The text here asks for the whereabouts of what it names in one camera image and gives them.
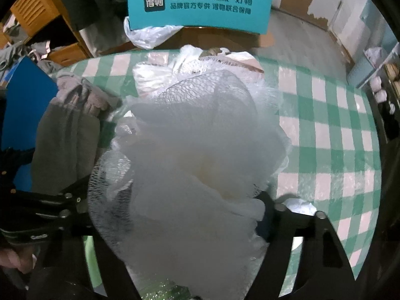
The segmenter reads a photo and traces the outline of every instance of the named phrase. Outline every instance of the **metal screw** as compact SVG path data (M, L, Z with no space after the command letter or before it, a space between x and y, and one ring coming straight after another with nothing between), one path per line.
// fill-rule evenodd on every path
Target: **metal screw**
M71 214L71 211L68 209L64 209L59 213L59 217L65 219L67 216Z
M283 204L275 204L275 210L279 211L279 212L284 212L286 211L286 206Z
M322 211L315 212L315 215L317 216L318 219L326 219L327 218L327 215Z

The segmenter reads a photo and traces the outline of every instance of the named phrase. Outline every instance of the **teal box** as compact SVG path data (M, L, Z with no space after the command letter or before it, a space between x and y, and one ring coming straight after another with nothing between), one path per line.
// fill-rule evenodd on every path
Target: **teal box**
M131 30L204 26L266 34L272 0L127 0Z

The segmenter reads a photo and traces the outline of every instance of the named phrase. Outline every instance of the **white mesh netting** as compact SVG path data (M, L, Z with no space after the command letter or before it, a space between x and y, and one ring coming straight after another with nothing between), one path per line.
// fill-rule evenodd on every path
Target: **white mesh netting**
M265 207L253 197L289 152L276 92L240 76L191 69L133 101L89 184L94 225L135 274L205 299L245 294L265 251L255 236Z

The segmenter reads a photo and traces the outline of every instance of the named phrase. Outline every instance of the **green checkered tablecloth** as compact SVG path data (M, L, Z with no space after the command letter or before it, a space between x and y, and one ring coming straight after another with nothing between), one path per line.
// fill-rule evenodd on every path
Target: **green checkered tablecloth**
M176 54L169 52L170 59ZM147 59L148 52L136 51L84 60L66 70L115 95L137 96L132 67ZM293 194L326 212L357 276L371 244L381 195L379 143L367 97L303 67L263 58L259 62L266 80L283 93L277 120L293 144L289 165L275 180L271 196ZM109 141L107 125L103 123L103 148ZM293 287L300 252L301 247L292 252L281 295Z

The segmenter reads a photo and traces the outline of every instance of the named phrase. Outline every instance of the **得物 logo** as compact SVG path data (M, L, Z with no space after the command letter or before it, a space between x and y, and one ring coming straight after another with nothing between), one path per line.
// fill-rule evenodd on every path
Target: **得物 logo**
M165 0L144 0L145 12L165 10Z

